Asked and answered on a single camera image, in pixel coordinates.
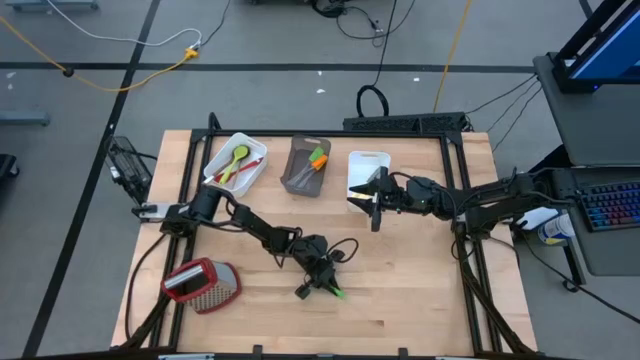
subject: white plastic bin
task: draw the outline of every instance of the white plastic bin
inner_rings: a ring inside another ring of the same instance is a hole
[[[380,166],[391,166],[391,156],[380,151],[352,151],[349,154],[349,176],[347,178],[347,197],[353,197],[354,193],[349,188],[356,185],[366,184],[369,177],[378,170]],[[347,205],[351,212],[363,212],[352,203]]]
[[[218,151],[216,156],[213,158],[213,160],[211,160],[211,162],[209,162],[207,167],[204,168],[205,178],[217,175],[218,173],[220,173],[220,171],[224,170],[223,167],[225,166],[225,164],[229,162],[229,160],[233,157],[233,149],[235,149],[239,145],[248,146],[250,149],[250,153],[249,156],[247,156],[240,162],[240,166],[237,168],[249,164],[252,161],[258,160],[261,157],[264,157],[264,159],[258,166],[247,169],[240,174],[235,175],[234,178],[237,177],[235,181],[232,178],[224,185],[220,185],[213,180],[207,183],[207,185],[228,190],[236,198],[242,197],[244,194],[246,194],[247,190],[249,190],[249,187],[251,187],[253,182],[256,181],[264,168],[267,167],[267,147],[264,144],[248,137],[243,133],[235,133],[233,134],[233,136],[231,136],[231,138],[229,138],[229,141],[224,144],[222,149]]]

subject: gray container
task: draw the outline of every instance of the gray container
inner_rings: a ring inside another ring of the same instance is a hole
[[[320,171],[316,171],[304,187],[299,188],[287,184],[291,178],[296,176],[309,164],[309,156],[311,156],[313,150],[318,146],[320,146],[322,150],[324,150],[324,154],[329,157],[327,164],[325,164]],[[296,195],[318,197],[318,195],[320,195],[320,189],[322,188],[325,169],[331,160],[331,156],[329,156],[330,151],[331,143],[329,140],[311,136],[294,135],[291,138],[291,150],[289,151],[287,166],[284,169],[284,174],[282,174],[280,178],[280,182],[287,192]]]

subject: concrete floor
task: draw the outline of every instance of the concrete floor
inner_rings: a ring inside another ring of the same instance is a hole
[[[137,37],[152,2],[102,1],[99,12],[77,9],[69,15],[98,34]],[[397,18],[409,3],[399,1]],[[390,1],[353,4],[369,10],[381,24],[388,21]],[[464,4],[464,0],[418,1],[403,27],[392,35],[385,62],[444,64]],[[157,41],[184,27],[208,34],[224,5],[224,1],[162,0],[149,39]],[[0,15],[60,61],[122,64],[129,62],[133,52],[131,44],[90,39],[55,14],[14,13],[0,7]],[[584,19],[578,0],[474,1],[453,61],[471,67],[447,77],[439,111],[470,110],[512,88],[529,76],[522,72],[528,71],[533,56],[558,50]],[[357,14],[342,20],[345,28],[368,34]],[[210,111],[216,112],[225,128],[340,129],[343,118],[356,115],[357,90],[371,82],[375,73],[257,71],[251,65],[379,61],[380,49],[369,41],[345,38],[333,22],[294,0],[264,0],[260,6],[232,0],[224,27],[194,63],[247,64],[243,71],[179,71],[154,79],[128,94],[116,133],[129,137],[138,150],[154,153],[164,130],[204,127]],[[176,61],[193,42],[189,36],[164,47],[145,48],[141,62]],[[15,66],[40,61],[8,31],[0,31],[0,108],[45,110],[53,119],[44,128],[0,128],[0,152],[18,156],[22,167],[17,181],[3,191],[0,207],[0,282],[11,289],[0,294],[0,358],[23,352],[116,99],[114,94],[66,79],[59,71],[8,66],[8,62]],[[503,73],[486,66],[501,66]],[[117,87],[124,76],[122,69],[81,73]],[[136,71],[134,81],[149,73]],[[438,72],[384,72],[378,87],[389,98],[392,114],[431,112],[440,76]],[[512,94],[472,114],[476,131],[485,131],[515,97]],[[494,145],[520,106],[492,130]],[[365,97],[364,108],[366,114],[380,112],[370,97]],[[529,169],[559,143],[544,96],[539,95],[496,151],[499,175],[509,174],[514,166]],[[103,169],[39,355],[108,347],[137,236],[131,204]],[[564,291],[558,278],[526,248],[518,246],[518,251],[542,351],[588,359],[637,357],[639,327],[582,294]],[[567,272],[560,249],[537,251]],[[640,315],[638,278],[588,277],[587,281],[594,292]]]

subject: wooden tabletop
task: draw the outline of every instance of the wooden tabletop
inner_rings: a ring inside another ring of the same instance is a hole
[[[165,132],[149,201],[178,199],[189,137],[190,131]],[[391,170],[445,184],[438,140],[329,138],[331,157],[318,198],[288,194],[280,183],[290,138],[256,140],[268,148],[268,166],[238,200],[274,226],[300,226],[305,234],[325,235],[330,245],[343,238],[357,238],[357,255],[336,266],[338,283],[347,297],[340,300],[314,290],[300,300],[294,290],[304,273],[295,261],[288,259],[284,269],[279,269],[251,236],[201,227],[194,258],[233,264],[243,289],[229,306],[208,315],[185,308],[179,351],[250,353],[253,345],[260,344],[265,353],[395,355],[398,348],[406,347],[411,355],[473,355],[459,266],[449,252],[453,241],[450,223],[434,216],[385,212],[380,232],[372,233],[368,217],[349,212],[345,199],[348,155],[354,150],[387,152]],[[463,140],[472,186],[495,181],[487,134],[465,133]],[[226,138],[214,138],[213,154],[225,142]],[[201,148],[189,198],[197,181]],[[453,146],[450,149],[459,187],[455,150]],[[160,236],[158,229],[158,224],[141,226],[131,269]],[[504,227],[497,227],[493,236],[511,242]],[[133,329],[156,302],[167,244],[165,240],[138,273],[131,311]],[[524,343],[536,348],[514,252],[493,242],[485,242],[484,248],[496,307]],[[125,300],[123,297],[114,345],[124,342]],[[490,350],[484,313],[476,307],[483,344]],[[168,342],[172,314],[173,304],[165,314],[161,344]]]

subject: computer keyboard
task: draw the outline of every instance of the computer keyboard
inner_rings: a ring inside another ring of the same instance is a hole
[[[344,119],[344,130],[352,131],[468,131],[470,124],[463,112],[396,115]]]
[[[640,182],[583,187],[582,209],[591,231],[640,227]]]

